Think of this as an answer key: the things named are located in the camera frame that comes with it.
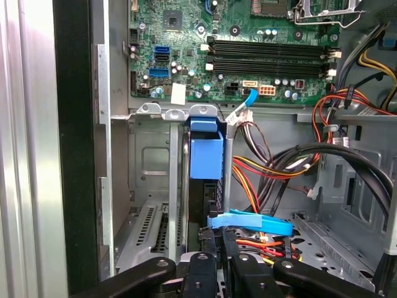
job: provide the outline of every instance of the ram slot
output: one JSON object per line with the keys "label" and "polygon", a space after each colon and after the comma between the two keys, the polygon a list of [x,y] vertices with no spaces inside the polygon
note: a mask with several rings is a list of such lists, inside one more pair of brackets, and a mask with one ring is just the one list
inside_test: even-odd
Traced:
{"label": "ram slot", "polygon": [[215,73],[274,75],[274,76],[296,76],[318,78],[322,71],[320,65],[286,63],[286,62],[264,62],[257,60],[233,60],[214,59],[213,71]]}
{"label": "ram slot", "polygon": [[227,40],[210,40],[208,44],[214,56],[254,56],[258,58],[320,61],[327,54],[326,48],[312,45],[281,45]]}

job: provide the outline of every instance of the blue sata port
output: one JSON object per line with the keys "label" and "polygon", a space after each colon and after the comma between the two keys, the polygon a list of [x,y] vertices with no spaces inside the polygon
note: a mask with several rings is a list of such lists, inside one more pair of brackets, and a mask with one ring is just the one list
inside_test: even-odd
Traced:
{"label": "blue sata port", "polygon": [[154,78],[168,78],[169,69],[163,67],[149,68],[149,76]]}
{"label": "blue sata port", "polygon": [[171,53],[171,49],[165,45],[155,45],[154,46],[154,54],[163,54],[169,55]]}

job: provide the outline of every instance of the blue release lever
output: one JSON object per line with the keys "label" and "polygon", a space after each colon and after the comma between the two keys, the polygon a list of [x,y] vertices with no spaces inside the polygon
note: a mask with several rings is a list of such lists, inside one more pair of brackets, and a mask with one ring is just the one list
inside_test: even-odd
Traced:
{"label": "blue release lever", "polygon": [[282,219],[276,219],[261,214],[254,214],[239,210],[231,209],[230,212],[225,212],[214,218],[208,218],[208,226],[211,228],[220,227],[242,227],[248,230],[291,236],[293,225]]}

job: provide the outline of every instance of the blue drive bracket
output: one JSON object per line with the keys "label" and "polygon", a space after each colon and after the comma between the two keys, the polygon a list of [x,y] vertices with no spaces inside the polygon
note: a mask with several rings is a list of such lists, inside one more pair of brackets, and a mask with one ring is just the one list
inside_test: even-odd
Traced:
{"label": "blue drive bracket", "polygon": [[216,118],[192,117],[190,144],[190,178],[222,178],[223,136],[218,131]]}
{"label": "blue drive bracket", "polygon": [[276,219],[261,214],[254,214],[231,209],[214,218],[207,218],[207,225],[211,228],[241,227],[248,230],[264,232],[282,236],[291,236],[293,225],[282,219]]}

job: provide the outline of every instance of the green circuit board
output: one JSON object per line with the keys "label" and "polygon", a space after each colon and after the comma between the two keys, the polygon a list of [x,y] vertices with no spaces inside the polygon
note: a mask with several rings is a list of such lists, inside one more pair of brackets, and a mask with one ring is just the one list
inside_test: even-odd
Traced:
{"label": "green circuit board", "polygon": [[[253,7],[256,3],[265,7],[263,5],[266,3],[277,4],[283,1],[291,7],[294,0],[218,0],[216,10],[208,12],[209,4],[206,9],[206,3],[201,0],[132,0],[130,45],[131,40],[135,42],[133,47],[136,52],[130,58],[131,96],[154,99],[152,93],[160,87],[163,92],[155,94],[155,99],[167,102],[171,98],[172,83],[179,83],[186,85],[186,101],[239,102],[244,99],[241,91],[242,81],[257,81],[260,86],[275,85],[277,79],[288,79],[286,86],[275,85],[275,95],[259,96],[257,102],[307,106],[316,104],[325,95],[326,84],[329,83],[323,78],[305,78],[297,72],[296,76],[288,78],[266,74],[231,73],[224,74],[222,79],[219,79],[219,73],[205,69],[207,52],[201,50],[200,46],[207,43],[208,36],[213,36],[216,40],[337,46],[337,25],[297,26],[287,17],[254,14]],[[342,6],[342,0],[311,0],[311,3],[312,13],[325,9],[336,10]],[[234,36],[235,30],[232,31],[235,27],[238,28],[237,36]],[[271,30],[272,34],[267,35],[266,30]],[[154,58],[153,51],[157,45],[171,49],[167,62],[158,62]],[[172,62],[182,67],[182,70],[172,74]],[[157,67],[169,69],[169,76],[148,76],[149,68]],[[300,85],[303,81],[303,88],[296,89],[293,86],[293,83],[298,81]],[[231,82],[238,83],[239,90],[235,94],[225,94],[225,86]],[[205,84],[210,85],[209,91],[204,90]]]}

